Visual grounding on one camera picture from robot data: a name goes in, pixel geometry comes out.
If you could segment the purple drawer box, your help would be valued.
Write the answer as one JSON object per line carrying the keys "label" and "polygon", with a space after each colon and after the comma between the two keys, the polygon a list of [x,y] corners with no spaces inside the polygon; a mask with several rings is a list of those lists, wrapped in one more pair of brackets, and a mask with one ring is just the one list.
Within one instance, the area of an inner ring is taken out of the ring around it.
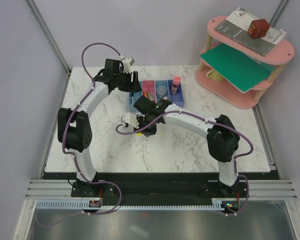
{"label": "purple drawer box", "polygon": [[173,104],[176,104],[177,106],[183,108],[185,106],[185,98],[184,98],[182,85],[180,84],[179,87],[176,90],[176,93],[172,94],[171,93],[171,88],[172,88],[172,85],[173,85],[173,80],[168,79],[167,83],[168,83],[168,99]]}

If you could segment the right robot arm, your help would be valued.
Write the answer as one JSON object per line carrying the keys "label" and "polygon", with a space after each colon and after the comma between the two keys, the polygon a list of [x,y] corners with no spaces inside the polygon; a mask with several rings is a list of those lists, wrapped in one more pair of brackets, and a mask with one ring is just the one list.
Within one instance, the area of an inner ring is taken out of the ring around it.
{"label": "right robot arm", "polygon": [[153,102],[139,97],[133,107],[139,112],[136,119],[141,133],[149,137],[157,131],[157,124],[168,124],[193,132],[207,141],[210,156],[218,163],[219,191],[225,197],[237,191],[238,176],[234,154],[239,148],[240,136],[232,122],[221,114],[219,117],[204,117],[187,112],[169,100]]}

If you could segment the orange correction tape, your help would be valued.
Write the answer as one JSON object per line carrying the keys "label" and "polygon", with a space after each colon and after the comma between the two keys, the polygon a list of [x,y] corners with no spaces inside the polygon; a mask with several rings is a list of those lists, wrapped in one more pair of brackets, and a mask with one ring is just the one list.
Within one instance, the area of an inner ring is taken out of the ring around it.
{"label": "orange correction tape", "polygon": [[143,91],[143,92],[142,92],[142,95],[143,95],[144,97],[148,98],[148,99],[150,98],[147,91]]}

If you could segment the light blue drawer box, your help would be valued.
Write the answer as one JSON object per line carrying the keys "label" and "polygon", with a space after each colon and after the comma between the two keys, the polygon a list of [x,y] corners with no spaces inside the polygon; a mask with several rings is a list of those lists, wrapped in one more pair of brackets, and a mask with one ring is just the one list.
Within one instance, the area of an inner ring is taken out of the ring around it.
{"label": "light blue drawer box", "polygon": [[159,101],[163,98],[166,98],[169,100],[170,94],[169,94],[169,85],[167,80],[156,80],[155,81],[155,94],[156,94],[156,100]]}

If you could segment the pink drawer box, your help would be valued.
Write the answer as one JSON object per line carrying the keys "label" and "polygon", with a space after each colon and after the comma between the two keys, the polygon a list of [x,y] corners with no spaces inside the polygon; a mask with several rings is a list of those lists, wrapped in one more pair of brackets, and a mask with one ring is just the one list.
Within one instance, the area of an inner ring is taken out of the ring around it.
{"label": "pink drawer box", "polygon": [[156,91],[155,91],[155,81],[154,80],[143,80],[141,82],[142,94],[143,91],[151,92],[156,102]]}

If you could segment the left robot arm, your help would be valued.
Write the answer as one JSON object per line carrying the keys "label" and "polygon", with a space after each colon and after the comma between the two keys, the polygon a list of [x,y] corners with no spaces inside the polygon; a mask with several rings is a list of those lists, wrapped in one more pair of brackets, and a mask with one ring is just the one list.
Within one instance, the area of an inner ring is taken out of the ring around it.
{"label": "left robot arm", "polygon": [[72,156],[76,169],[72,197],[96,197],[102,189],[89,149],[93,138],[90,116],[113,90],[126,93],[142,90],[138,72],[131,70],[134,62],[132,57],[123,56],[120,59],[106,59],[104,68],[91,78],[83,98],[74,107],[62,107],[58,111],[57,138],[63,153]]}

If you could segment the pink capped glue bottle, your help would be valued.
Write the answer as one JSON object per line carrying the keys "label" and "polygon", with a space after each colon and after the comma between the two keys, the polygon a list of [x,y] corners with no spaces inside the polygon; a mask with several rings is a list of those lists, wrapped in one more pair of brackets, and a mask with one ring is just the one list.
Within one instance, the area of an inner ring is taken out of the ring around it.
{"label": "pink capped glue bottle", "polygon": [[181,84],[181,77],[180,76],[174,76],[173,79],[172,79],[171,87],[170,87],[170,93],[172,95],[175,95],[177,93],[180,84]]}

